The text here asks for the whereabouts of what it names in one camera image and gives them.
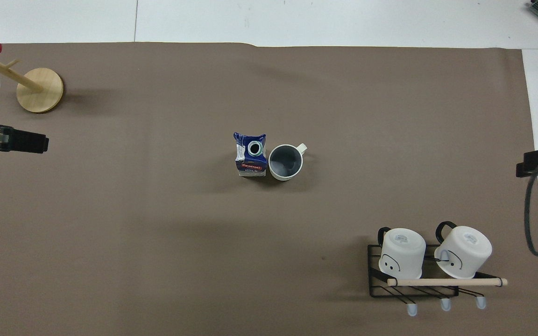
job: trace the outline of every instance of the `white table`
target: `white table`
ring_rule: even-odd
[[[523,49],[538,149],[538,18],[526,1],[0,0],[3,43],[132,41]]]

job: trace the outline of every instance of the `mug rim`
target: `mug rim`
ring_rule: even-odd
[[[292,174],[292,175],[288,175],[288,176],[282,176],[282,175],[279,175],[278,173],[274,172],[273,171],[273,168],[271,166],[271,156],[273,156],[273,152],[278,149],[279,147],[292,147],[293,149],[295,149],[297,151],[297,153],[300,154],[300,167],[298,168],[298,170]],[[304,155],[302,155],[302,153],[300,153],[300,151],[296,148],[296,146],[293,146],[293,145],[290,145],[289,143],[282,143],[281,145],[277,145],[272,151],[271,153],[269,153],[269,158],[267,158],[267,165],[269,165],[269,172],[271,172],[272,175],[274,176],[279,176],[280,178],[283,178],[283,179],[291,179],[293,177],[295,177],[299,172],[300,170],[303,168],[303,164],[304,164]]]

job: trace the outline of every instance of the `blue carton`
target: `blue carton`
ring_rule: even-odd
[[[265,176],[267,159],[265,158],[265,134],[247,136],[234,132],[235,166],[240,176]]]

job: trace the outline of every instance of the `dish rack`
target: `dish rack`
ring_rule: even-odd
[[[427,245],[423,262],[423,270],[427,272],[423,274],[441,273],[446,275],[437,266],[437,259],[431,257],[438,246],[439,244]],[[380,257],[381,247],[379,245],[367,246],[369,295],[373,298],[397,298],[406,304],[406,311],[410,316],[416,316],[418,313],[417,303],[412,298],[437,298],[440,300],[442,310],[449,311],[451,310],[451,298],[465,294],[474,297],[478,309],[485,309],[487,300],[484,294],[470,291],[460,286],[503,287],[508,285],[507,279],[481,272],[476,272],[472,279],[444,277],[397,279],[379,270],[378,262]],[[380,285],[379,281],[385,283],[385,286]]]

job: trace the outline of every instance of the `wooden mug tree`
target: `wooden mug tree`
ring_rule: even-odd
[[[21,75],[11,69],[16,63],[18,60],[8,64],[0,63],[0,74],[18,83],[15,94],[20,105],[34,113],[43,113],[54,108],[64,95],[64,83],[60,76],[47,68],[34,69]]]

